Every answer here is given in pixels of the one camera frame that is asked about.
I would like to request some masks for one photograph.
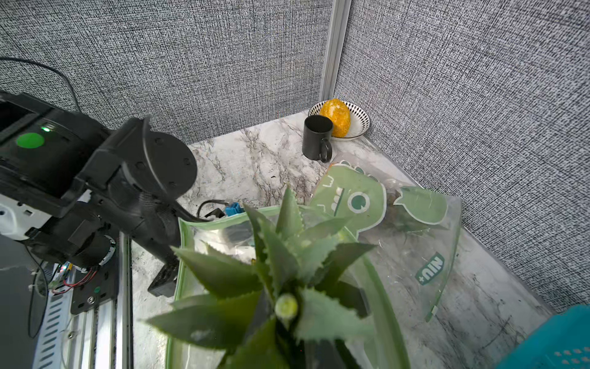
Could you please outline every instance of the blue connector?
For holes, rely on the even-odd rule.
[[[225,207],[225,214],[229,217],[243,212],[244,209],[242,209],[242,207],[238,203],[232,203]]]

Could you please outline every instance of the orange fruit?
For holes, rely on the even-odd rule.
[[[332,136],[344,137],[350,129],[350,110],[343,102],[338,99],[326,101],[320,115],[330,118],[334,123],[334,130]]]

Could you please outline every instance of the plastic bag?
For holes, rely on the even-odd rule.
[[[258,209],[271,221],[276,222],[279,207]],[[306,227],[329,218],[328,215],[310,207],[300,206]],[[206,253],[203,241],[223,253],[232,255],[243,262],[255,258],[252,228],[246,214],[225,217],[210,223],[189,223],[179,220],[181,229],[181,247]],[[348,229],[340,231],[343,242],[354,242],[356,237]],[[409,361],[404,340],[399,329],[391,303],[383,284],[367,257],[357,260],[342,278],[364,291],[365,303],[373,317],[375,339],[371,341],[369,358],[365,354],[363,341],[347,341],[346,345],[362,368],[409,368]],[[192,273],[183,265],[179,267],[176,283],[175,300],[204,293],[203,287]],[[180,340],[169,338],[166,352],[167,369],[184,369],[187,367],[215,368],[223,356],[223,351],[208,350],[189,345]]]
[[[406,184],[351,154],[334,159],[310,206],[352,217],[347,228],[360,242],[377,244],[395,277],[419,301],[426,321],[453,267],[461,228],[461,199]]]

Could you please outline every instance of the green circle sticker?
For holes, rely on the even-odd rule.
[[[17,146],[23,149],[36,149],[44,143],[43,136],[35,132],[25,133],[17,138]]]
[[[348,198],[348,209],[355,214],[364,213],[370,205],[369,196],[364,192],[354,192]]]

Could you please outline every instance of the metal bracket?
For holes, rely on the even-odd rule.
[[[116,300],[72,315],[73,291],[49,297],[33,369],[133,368],[130,247],[129,238],[120,233]]]
[[[328,30],[326,54],[324,55],[319,101],[329,100],[334,96],[351,4],[352,0],[334,0],[332,5],[332,17],[330,19],[330,29]]]

